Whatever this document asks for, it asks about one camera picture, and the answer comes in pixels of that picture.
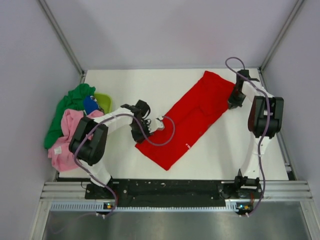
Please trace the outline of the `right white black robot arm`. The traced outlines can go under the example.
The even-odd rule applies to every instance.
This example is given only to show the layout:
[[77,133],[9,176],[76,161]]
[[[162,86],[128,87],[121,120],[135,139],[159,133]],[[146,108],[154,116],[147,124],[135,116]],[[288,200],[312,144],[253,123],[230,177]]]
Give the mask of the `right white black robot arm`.
[[247,121],[250,143],[245,160],[238,170],[243,179],[258,181],[265,179],[262,158],[283,122],[284,99],[268,93],[256,78],[251,78],[249,70],[236,72],[236,83],[227,100],[228,109],[241,108],[244,100],[251,102]]

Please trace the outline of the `red t shirt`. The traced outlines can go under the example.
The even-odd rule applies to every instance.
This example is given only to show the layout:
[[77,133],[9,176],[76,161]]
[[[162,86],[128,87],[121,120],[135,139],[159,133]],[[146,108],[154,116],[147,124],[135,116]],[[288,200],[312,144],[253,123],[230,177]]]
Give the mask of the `red t shirt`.
[[168,171],[228,110],[235,84],[205,71],[197,83],[165,114],[165,129],[135,147]]

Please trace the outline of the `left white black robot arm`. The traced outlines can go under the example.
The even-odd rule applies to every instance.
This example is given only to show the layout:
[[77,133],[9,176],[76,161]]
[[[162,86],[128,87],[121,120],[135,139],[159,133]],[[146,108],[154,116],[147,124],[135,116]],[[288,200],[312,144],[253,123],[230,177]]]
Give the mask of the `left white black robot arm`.
[[112,177],[102,161],[108,134],[117,129],[130,126],[131,135],[136,143],[142,143],[152,132],[150,106],[143,100],[135,105],[123,104],[117,110],[95,119],[82,117],[69,143],[74,163],[89,174],[91,181],[97,185],[96,192],[102,198],[109,198],[114,191]]

